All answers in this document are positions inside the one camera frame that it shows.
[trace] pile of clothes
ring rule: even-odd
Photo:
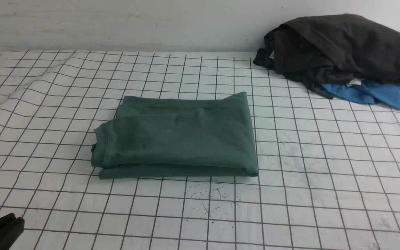
[[[299,17],[265,35],[254,64],[326,98],[400,110],[400,33],[362,16]]]
[[[100,179],[258,176],[246,92],[223,100],[127,96],[95,129]]]

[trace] grid mat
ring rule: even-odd
[[[12,250],[400,250],[400,112],[328,100],[254,53],[18,51],[0,67],[0,217]],[[246,91],[259,177],[99,180],[124,95]]]

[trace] black grid line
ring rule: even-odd
[[[292,111],[292,116],[293,116],[293,118],[294,118],[294,123],[295,123],[295,126],[296,126],[296,128],[297,128],[297,120],[295,119],[294,110]],[[299,136],[299,131],[296,130],[296,133],[297,133],[297,138],[299,138],[299,137],[300,137],[300,136]],[[303,158],[303,150],[302,150],[302,147],[300,147],[300,155],[302,156],[302,163],[303,163],[303,166],[305,166],[305,159]],[[305,169],[305,177],[306,177],[306,179],[307,179],[308,187],[311,188],[311,186],[310,186],[310,180],[309,180],[309,178],[308,178],[308,174],[307,174],[307,169],[306,169],[306,167],[305,167],[304,169]],[[313,207],[313,208],[312,208],[312,210],[313,210],[312,212],[313,212],[313,215],[314,215],[314,223],[316,223],[316,225],[317,225],[316,210],[315,210],[315,208],[314,208],[313,193],[311,192],[311,190],[310,190],[310,196],[311,196],[311,206]],[[318,237],[318,239],[319,239],[319,245],[320,245],[320,247],[322,248],[322,240],[320,239],[319,228],[317,228],[317,237]]]
[[[274,112],[273,112],[273,122],[274,122],[274,126],[276,126],[276,114]],[[279,138],[279,134],[277,133],[277,130],[276,130],[276,138]],[[278,155],[281,155],[280,148],[278,146],[277,146],[277,152],[278,152]],[[283,174],[282,160],[280,160],[280,159],[279,159],[279,165],[280,165],[281,173],[282,173],[282,183],[285,186],[285,177],[284,177],[284,174]],[[286,215],[287,215],[287,219],[288,219],[289,237],[290,237],[291,247],[293,249],[294,248],[294,242],[292,240],[291,219],[290,219],[289,210],[288,210],[288,196],[287,196],[286,188],[284,188],[284,197],[285,197]]]
[[[251,69],[251,58],[249,59],[249,68]],[[251,77],[251,92],[254,93],[253,91],[253,86],[252,86],[252,77]],[[254,141],[255,141],[255,147],[256,147],[256,152],[257,152],[257,133],[254,133]],[[259,200],[260,202],[262,202],[262,187],[260,186],[260,176],[257,176],[258,178],[258,182],[259,182]],[[263,211],[262,211],[262,204],[260,204],[260,220],[262,222],[262,244],[263,244],[263,249],[265,250],[265,233],[264,233],[264,229],[263,229]]]

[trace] green t-shirt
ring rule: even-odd
[[[223,100],[124,97],[95,129],[91,163],[100,179],[257,176],[245,92]]]

